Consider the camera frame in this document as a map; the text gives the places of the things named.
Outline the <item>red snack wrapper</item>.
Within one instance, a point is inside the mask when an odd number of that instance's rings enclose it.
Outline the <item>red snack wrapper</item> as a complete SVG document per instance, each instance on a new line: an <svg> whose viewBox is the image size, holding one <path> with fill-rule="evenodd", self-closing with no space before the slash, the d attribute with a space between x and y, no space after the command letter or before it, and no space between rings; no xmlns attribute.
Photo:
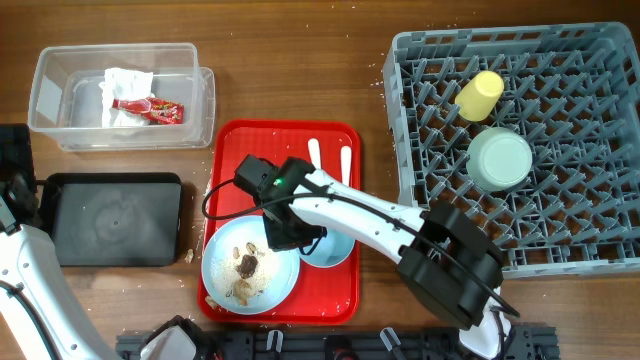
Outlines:
<svg viewBox="0 0 640 360"><path fill-rule="evenodd" d="M112 107L140 115L152 123L178 125L184 120L184 106L179 103L147 97L138 100L114 99Z"/></svg>

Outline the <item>white napkin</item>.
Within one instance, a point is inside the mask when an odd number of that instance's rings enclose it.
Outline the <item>white napkin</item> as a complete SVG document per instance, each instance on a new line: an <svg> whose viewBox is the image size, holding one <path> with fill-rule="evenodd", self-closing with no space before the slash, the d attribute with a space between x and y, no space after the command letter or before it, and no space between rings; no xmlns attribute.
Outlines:
<svg viewBox="0 0 640 360"><path fill-rule="evenodd" d="M150 123L140 115L132 114L112 107L114 99L138 100L152 95L152 72L142 72L122 68L108 68L104 72L104 81L99 84L102 90L102 127L141 127Z"/></svg>

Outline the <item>green bowl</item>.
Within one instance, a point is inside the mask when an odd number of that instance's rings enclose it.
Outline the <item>green bowl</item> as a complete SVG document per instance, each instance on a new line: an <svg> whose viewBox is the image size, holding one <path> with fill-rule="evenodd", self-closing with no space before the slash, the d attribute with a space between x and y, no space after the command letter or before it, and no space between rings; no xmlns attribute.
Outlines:
<svg viewBox="0 0 640 360"><path fill-rule="evenodd" d="M507 128L489 128L471 141L466 169L481 189L489 192L509 189L529 174L533 155L529 143Z"/></svg>

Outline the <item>yellow cup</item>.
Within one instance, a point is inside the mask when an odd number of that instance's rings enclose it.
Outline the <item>yellow cup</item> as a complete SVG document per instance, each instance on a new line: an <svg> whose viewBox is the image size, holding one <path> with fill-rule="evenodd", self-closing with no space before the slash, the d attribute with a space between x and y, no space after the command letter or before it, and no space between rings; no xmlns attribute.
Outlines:
<svg viewBox="0 0 640 360"><path fill-rule="evenodd" d="M504 87L504 80L498 73L479 72L455 98L459 115L471 122L484 121L496 106Z"/></svg>

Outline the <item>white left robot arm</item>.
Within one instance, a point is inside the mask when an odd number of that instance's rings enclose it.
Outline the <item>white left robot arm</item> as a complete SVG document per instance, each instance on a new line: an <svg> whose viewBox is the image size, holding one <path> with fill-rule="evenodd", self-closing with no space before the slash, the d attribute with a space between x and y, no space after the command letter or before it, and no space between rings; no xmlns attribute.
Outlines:
<svg viewBox="0 0 640 360"><path fill-rule="evenodd" d="M28 359L117 359L71 291L49 235L1 204L1 315Z"/></svg>

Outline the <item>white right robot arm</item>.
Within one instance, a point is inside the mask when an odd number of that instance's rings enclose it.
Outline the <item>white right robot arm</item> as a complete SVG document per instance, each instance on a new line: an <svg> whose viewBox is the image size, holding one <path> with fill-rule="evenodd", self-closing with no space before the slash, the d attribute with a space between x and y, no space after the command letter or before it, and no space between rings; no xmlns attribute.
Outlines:
<svg viewBox="0 0 640 360"><path fill-rule="evenodd" d="M506 352L507 315L498 247L461 210L439 202L429 210L381 200L290 157L277 167L250 157L237 170L263 212L269 247L302 250L330 232L359 240L392 260L401 280L429 311L460 331L485 359Z"/></svg>

